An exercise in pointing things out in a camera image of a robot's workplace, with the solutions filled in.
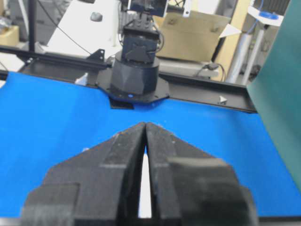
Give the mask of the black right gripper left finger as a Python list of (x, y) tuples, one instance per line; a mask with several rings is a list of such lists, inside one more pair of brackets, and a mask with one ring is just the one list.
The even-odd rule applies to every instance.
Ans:
[(23, 226), (115, 226), (137, 213), (146, 123), (52, 166), (32, 190)]

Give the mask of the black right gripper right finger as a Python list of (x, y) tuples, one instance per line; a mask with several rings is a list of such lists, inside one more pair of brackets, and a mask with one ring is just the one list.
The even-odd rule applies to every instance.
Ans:
[(250, 190), (233, 167), (146, 124), (152, 210), (159, 226), (256, 226)]

